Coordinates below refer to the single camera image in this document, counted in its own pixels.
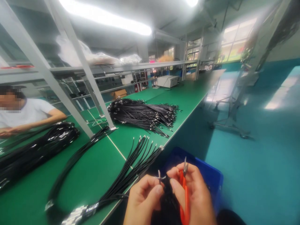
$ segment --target ceiling light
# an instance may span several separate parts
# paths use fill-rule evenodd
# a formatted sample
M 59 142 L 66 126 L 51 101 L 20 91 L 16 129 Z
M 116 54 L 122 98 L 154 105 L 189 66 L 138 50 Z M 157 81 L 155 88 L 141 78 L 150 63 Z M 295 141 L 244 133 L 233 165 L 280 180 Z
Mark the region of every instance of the ceiling light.
M 194 7 L 195 5 L 197 5 L 198 0 L 186 0 L 186 2 L 190 7 Z
M 143 23 L 122 18 L 96 6 L 80 3 L 75 0 L 59 1 L 70 14 L 92 20 L 96 23 L 125 29 L 141 35 L 150 35 L 152 33 L 151 28 Z

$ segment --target cart wheel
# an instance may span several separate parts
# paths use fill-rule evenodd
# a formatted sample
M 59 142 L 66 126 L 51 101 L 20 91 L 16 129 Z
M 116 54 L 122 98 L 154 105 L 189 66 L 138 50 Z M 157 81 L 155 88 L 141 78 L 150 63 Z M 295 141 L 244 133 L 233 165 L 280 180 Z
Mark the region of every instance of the cart wheel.
M 240 134 L 241 138 L 243 139 L 248 139 L 249 137 L 247 135 L 243 135 L 243 134 Z

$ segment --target pliers handle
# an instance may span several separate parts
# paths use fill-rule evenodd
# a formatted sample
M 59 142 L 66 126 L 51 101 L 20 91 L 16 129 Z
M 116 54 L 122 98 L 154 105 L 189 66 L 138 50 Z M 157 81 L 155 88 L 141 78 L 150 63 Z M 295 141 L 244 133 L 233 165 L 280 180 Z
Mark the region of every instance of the pliers handle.
M 190 201 L 189 201 L 189 189 L 187 187 L 187 182 L 185 179 L 185 172 L 180 171 L 180 184 L 185 190 L 185 212 L 183 211 L 182 206 L 180 206 L 180 218 L 181 218 L 181 223 L 183 225 L 189 225 L 190 222 Z

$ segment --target green workbench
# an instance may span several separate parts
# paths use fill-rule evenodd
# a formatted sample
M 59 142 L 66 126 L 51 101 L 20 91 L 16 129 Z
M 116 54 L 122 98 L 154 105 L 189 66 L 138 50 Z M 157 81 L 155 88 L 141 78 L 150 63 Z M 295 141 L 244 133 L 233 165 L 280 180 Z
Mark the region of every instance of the green workbench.
M 151 88 L 130 95 L 129 97 L 132 99 L 144 99 L 151 104 L 179 105 L 182 112 L 177 113 L 173 132 L 166 128 L 163 129 L 170 138 L 167 139 L 158 134 L 149 134 L 140 128 L 116 123 L 118 129 L 90 148 L 69 173 L 58 197 L 60 208 L 71 212 L 78 206 L 96 202 L 119 174 L 131 149 L 133 137 L 137 140 L 140 135 L 146 135 L 158 146 L 165 146 L 221 74 L 213 73 L 203 76 L 197 81 L 184 81 L 171 90 Z M 89 121 L 99 118 L 96 108 L 84 111 L 82 115 Z M 68 117 L 68 121 L 74 122 L 78 127 L 78 123 L 72 116 Z M 90 124 L 93 132 L 97 132 L 100 126 L 104 125 L 92 127 Z M 2 212 L 0 224 L 48 224 L 44 209 L 50 189 L 67 160 L 88 140 L 88 136 L 81 130 L 79 138 L 67 149 L 25 176 L 10 189 L 0 193 L 0 211 Z M 86 221 L 85 225 L 103 223 L 117 204 L 116 201 L 106 206 Z

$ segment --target red pliers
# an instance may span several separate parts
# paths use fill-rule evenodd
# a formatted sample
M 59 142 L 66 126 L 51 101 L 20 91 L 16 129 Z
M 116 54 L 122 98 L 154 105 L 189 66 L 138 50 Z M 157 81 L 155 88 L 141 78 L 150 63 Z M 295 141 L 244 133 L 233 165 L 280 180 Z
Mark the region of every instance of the red pliers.
M 180 206 L 180 218 L 181 218 L 181 223 L 183 225 L 189 225 L 190 223 L 189 189 L 187 187 L 187 182 L 185 179 L 187 170 L 188 170 L 188 163 L 187 163 L 187 158 L 185 157 L 183 170 L 180 171 L 180 184 L 185 190 L 185 212 L 183 211 L 183 208 Z

